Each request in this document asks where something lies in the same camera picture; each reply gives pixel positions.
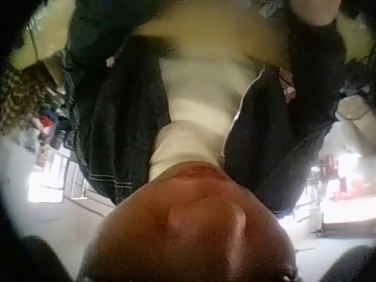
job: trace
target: man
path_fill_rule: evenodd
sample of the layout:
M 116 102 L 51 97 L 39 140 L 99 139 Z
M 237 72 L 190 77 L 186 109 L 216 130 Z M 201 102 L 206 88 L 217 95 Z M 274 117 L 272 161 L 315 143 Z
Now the man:
M 77 1 L 70 25 L 79 165 L 117 205 L 79 279 L 294 281 L 294 248 L 277 218 L 295 206 L 334 120 L 345 60 L 340 0 L 290 1 L 288 104 L 276 72 L 234 43 L 242 38 L 229 8 L 182 3 L 164 17 L 161 4 L 130 2 Z M 123 36 L 156 11 L 182 36 L 131 36 L 106 68 Z M 220 36 L 214 21 L 197 25 L 208 15 L 229 23 Z

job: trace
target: dark jacket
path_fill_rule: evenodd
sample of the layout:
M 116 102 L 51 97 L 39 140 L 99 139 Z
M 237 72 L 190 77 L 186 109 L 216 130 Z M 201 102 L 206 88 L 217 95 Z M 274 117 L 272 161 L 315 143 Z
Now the dark jacket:
M 111 53 L 101 48 L 112 31 L 109 18 L 97 30 L 103 17 L 87 16 L 80 3 L 65 57 L 76 153 L 90 184 L 119 204 L 147 183 L 155 137 L 170 123 L 158 61 L 168 48 L 161 40 L 135 36 L 126 40 L 114 67 L 106 68 Z M 226 173 L 278 217 L 295 206 L 331 128 L 345 60 L 335 23 L 314 28 L 292 14 L 288 18 L 297 97 L 286 104 L 277 73 L 266 72 L 244 98 L 224 161 Z M 88 30 L 92 36 L 85 42 L 80 35 Z

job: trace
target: floor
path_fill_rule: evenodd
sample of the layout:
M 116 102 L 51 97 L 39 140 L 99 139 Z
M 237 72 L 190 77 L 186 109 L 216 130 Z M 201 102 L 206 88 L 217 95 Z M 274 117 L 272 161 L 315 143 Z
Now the floor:
M 312 220 L 302 223 L 295 223 L 292 219 L 286 221 L 283 226 L 297 250 L 298 272 L 304 282 L 318 282 L 334 262 L 352 247 L 375 245 L 372 238 L 319 238 L 310 233 Z

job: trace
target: jacket zipper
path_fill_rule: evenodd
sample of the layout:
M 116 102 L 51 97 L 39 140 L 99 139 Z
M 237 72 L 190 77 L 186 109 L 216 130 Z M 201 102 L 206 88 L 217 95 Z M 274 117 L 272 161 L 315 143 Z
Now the jacket zipper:
M 246 93 L 243 95 L 243 97 L 241 97 L 241 100 L 240 100 L 240 105 L 239 105 L 239 108 L 236 112 L 236 115 L 233 119 L 233 121 L 231 122 L 231 125 L 230 125 L 230 130 L 228 132 L 228 134 L 226 135 L 226 138 L 224 139 L 224 142 L 223 142 L 223 146 L 222 146 L 222 150 L 221 150 L 221 161 L 220 161 L 220 164 L 221 166 L 224 165 L 224 150 L 226 148 L 226 144 L 227 142 L 229 141 L 229 136 L 230 136 L 230 133 L 231 131 L 233 130 L 233 127 L 236 123 L 236 121 L 238 120 L 239 116 L 240 116 L 240 113 L 241 113 L 241 110 L 243 109 L 243 102 L 244 102 L 244 98 L 247 96 L 247 93 L 249 92 L 250 88 L 261 78 L 261 76 L 263 75 L 265 71 L 265 64 L 263 66 L 263 69 L 260 71 L 258 77 L 256 77 L 248 86 L 247 90 L 246 90 Z

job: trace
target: window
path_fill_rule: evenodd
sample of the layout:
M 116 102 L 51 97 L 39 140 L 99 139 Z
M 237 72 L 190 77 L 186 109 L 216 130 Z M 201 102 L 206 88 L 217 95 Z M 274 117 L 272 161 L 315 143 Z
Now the window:
M 35 171 L 29 177 L 29 202 L 62 203 L 68 158 L 50 148 L 44 150 L 40 154 L 43 161 L 37 161 Z

